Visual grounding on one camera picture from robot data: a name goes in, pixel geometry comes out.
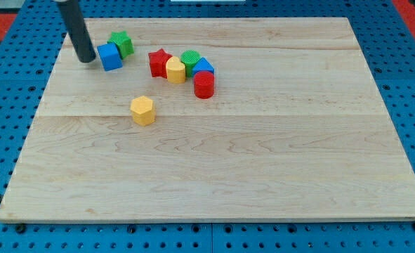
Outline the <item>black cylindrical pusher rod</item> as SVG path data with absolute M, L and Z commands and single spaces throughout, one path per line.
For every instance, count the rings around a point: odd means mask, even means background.
M 96 54 L 79 1 L 55 0 L 55 2 L 66 26 L 67 33 L 70 36 L 78 60 L 81 63 L 90 63 L 94 61 Z

